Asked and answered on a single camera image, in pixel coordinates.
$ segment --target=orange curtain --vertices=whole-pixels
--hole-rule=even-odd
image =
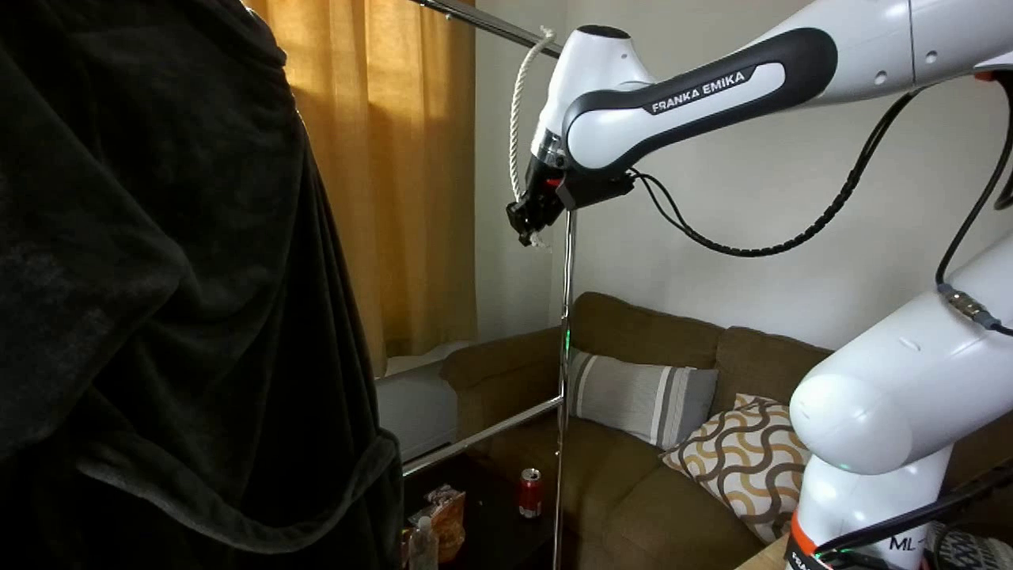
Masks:
[[[473,334],[472,27],[411,0],[251,0],[330,187],[372,370]]]

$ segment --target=clothing rack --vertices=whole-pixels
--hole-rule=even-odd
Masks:
[[[512,45],[521,45],[521,49],[535,49],[542,42],[542,34],[535,34],[528,27],[519,27],[519,24],[499,18],[499,16],[490,16],[484,11],[473,11],[473,5],[465,5],[465,4],[455,4],[455,0],[413,0],[413,4],[422,4],[427,11],[437,11],[445,18],[460,18],[460,23],[467,23],[473,27],[481,27],[481,33],[499,34],[499,39],[505,39]],[[542,49],[542,55],[560,57],[560,45],[548,42]]]

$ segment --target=patterned pillow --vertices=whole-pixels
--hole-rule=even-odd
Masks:
[[[634,364],[608,356],[573,351],[565,366],[569,416],[672,450],[707,422],[715,370]]]
[[[774,543],[798,508],[808,450],[781,401],[737,392],[730,411],[712,416],[662,458],[700,482],[754,535]]]

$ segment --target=metal pole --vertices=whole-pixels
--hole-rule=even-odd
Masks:
[[[564,267],[564,342],[560,342],[560,407],[556,407],[556,505],[549,518],[549,570],[564,567],[564,473],[565,473],[565,426],[569,426],[569,391],[565,391],[565,364],[569,364],[569,309],[573,309],[573,269],[576,269],[576,210],[569,210],[565,227],[565,267]]]
[[[542,34],[535,34],[528,27],[519,27],[519,24],[499,18],[499,16],[490,16],[484,11],[473,11],[473,5],[465,5],[465,4],[455,4],[455,0],[413,0],[413,4],[422,4],[427,11],[437,11],[445,18],[460,18],[460,23],[467,23],[473,27],[481,27],[481,33],[499,34],[499,39],[505,39],[512,45],[521,45],[521,49],[535,49],[542,42]],[[560,57],[560,45],[548,42],[542,49],[542,55]]]
[[[532,417],[556,407],[560,401],[564,401],[560,395],[549,395],[549,400],[545,400],[542,405],[532,405],[532,407],[524,407],[524,411],[519,411],[519,416],[509,416],[509,417],[503,417],[499,424],[490,424],[490,426],[484,426],[484,432],[479,432],[479,435],[472,435],[472,436],[465,436],[465,441],[455,441],[455,444],[448,444],[448,445],[441,445],[441,450],[433,450],[433,452],[423,452],[423,455],[418,455],[413,462],[405,462],[405,465],[401,465],[401,479],[411,479],[413,473],[423,473],[423,470],[429,470],[429,465],[437,465],[437,462],[445,462],[445,458],[452,458],[452,455],[479,445],[481,441],[490,441],[490,436],[495,436],[495,435],[503,435],[503,432],[512,432],[512,426],[519,426],[519,424],[524,424],[524,422],[532,422]]]

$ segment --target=white robotic arm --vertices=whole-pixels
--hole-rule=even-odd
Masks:
[[[968,75],[1013,51],[1013,0],[814,0],[770,34],[655,83],[634,42],[576,27],[538,117],[528,187],[505,206],[521,245],[564,210],[620,196],[641,155],[685,137],[800,103],[876,98]],[[957,277],[1013,320],[1013,237]],[[814,458],[794,539],[815,546],[930,505],[950,445],[1013,407],[1013,338],[981,328],[963,294],[927,291],[826,357],[794,392]],[[917,535],[872,549],[917,567]]]
[[[509,224],[528,245],[564,210],[625,194],[625,169],[676,139],[965,75],[1007,51],[1013,0],[814,0],[730,57],[655,83],[625,33],[583,24],[549,75]]]

